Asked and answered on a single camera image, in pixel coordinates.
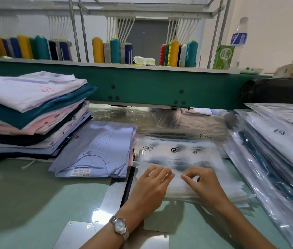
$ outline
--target hand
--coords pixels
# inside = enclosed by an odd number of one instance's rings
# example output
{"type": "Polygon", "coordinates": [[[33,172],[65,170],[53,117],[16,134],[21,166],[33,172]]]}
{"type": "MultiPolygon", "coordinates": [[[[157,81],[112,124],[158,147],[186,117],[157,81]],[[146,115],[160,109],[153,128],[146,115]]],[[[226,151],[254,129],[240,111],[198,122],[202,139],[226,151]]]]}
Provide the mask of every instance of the hand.
{"type": "Polygon", "coordinates": [[[181,178],[197,193],[197,195],[215,209],[230,203],[213,169],[193,166],[181,175],[181,178]]]}
{"type": "Polygon", "coordinates": [[[129,199],[116,214],[117,217],[126,220],[129,232],[160,207],[174,176],[171,169],[151,166],[137,180],[129,199]]]}

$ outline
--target wristwatch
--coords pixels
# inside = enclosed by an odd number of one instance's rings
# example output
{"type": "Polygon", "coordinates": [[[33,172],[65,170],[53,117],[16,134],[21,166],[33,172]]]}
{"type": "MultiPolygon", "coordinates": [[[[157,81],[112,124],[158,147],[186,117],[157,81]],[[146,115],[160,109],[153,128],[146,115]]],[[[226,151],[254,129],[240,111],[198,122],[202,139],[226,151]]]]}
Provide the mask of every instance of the wristwatch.
{"type": "Polygon", "coordinates": [[[126,226],[126,221],[122,218],[112,216],[109,222],[113,225],[114,231],[117,234],[120,234],[124,238],[124,241],[127,241],[129,237],[129,232],[126,226]]]}

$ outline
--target yellow thread spool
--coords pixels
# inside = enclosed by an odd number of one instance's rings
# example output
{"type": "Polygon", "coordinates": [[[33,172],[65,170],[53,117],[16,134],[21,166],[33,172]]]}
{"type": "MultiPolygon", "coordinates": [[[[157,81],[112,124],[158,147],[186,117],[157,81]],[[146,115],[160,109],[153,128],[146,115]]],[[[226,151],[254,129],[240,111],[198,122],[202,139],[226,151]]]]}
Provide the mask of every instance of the yellow thread spool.
{"type": "Polygon", "coordinates": [[[32,54],[29,37],[24,35],[17,35],[17,40],[21,49],[22,58],[33,59],[34,55],[32,54]]]}
{"type": "Polygon", "coordinates": [[[104,63],[103,40],[100,37],[92,39],[93,61],[95,63],[104,63]]]}
{"type": "Polygon", "coordinates": [[[178,64],[180,43],[178,40],[172,40],[169,43],[167,66],[176,67],[178,64]]]}
{"type": "Polygon", "coordinates": [[[0,56],[7,56],[5,46],[3,45],[3,39],[0,37],[0,56]]]}

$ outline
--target watch face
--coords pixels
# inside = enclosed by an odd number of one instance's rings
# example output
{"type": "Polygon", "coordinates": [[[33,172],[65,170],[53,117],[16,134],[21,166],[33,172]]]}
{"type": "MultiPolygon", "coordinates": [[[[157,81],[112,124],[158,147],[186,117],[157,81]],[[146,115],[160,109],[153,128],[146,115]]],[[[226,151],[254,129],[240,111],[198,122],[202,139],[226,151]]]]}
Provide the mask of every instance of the watch face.
{"type": "Polygon", "coordinates": [[[114,224],[114,228],[116,232],[124,232],[126,229],[126,222],[123,219],[118,218],[114,224]]]}

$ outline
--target bottle cap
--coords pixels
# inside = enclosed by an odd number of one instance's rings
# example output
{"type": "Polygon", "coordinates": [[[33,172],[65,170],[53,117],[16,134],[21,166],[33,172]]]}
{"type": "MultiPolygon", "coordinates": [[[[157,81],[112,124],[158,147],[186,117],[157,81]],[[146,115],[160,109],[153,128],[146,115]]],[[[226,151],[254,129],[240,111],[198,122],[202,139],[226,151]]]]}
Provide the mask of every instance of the bottle cap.
{"type": "Polygon", "coordinates": [[[248,17],[246,17],[246,16],[245,17],[242,17],[241,20],[240,20],[240,24],[241,25],[244,25],[246,23],[248,23],[248,17]]]}

